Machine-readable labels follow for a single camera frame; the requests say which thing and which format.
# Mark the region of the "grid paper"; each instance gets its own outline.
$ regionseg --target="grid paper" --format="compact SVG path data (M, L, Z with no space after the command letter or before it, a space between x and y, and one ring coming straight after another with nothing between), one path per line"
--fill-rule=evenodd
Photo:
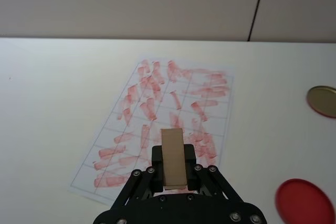
M230 104L230 69L140 60L71 180L70 191L112 205L134 169L151 165L160 129L181 127L197 162L219 165Z

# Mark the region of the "red disc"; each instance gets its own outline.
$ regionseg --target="red disc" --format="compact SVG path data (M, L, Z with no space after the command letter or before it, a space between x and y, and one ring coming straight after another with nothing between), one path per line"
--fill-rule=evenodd
M335 224L335 211L327 195L303 179L284 182L277 190L276 206L286 224Z

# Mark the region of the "white tabletop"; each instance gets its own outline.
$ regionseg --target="white tabletop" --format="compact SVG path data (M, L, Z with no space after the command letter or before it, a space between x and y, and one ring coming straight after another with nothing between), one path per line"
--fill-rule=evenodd
M220 169L269 223L282 223L274 195L290 178L313 182L336 206L336 121L305 101L313 86L336 86L336 45L3 38L1 223L92 223L108 209L67 187L141 55L235 68Z

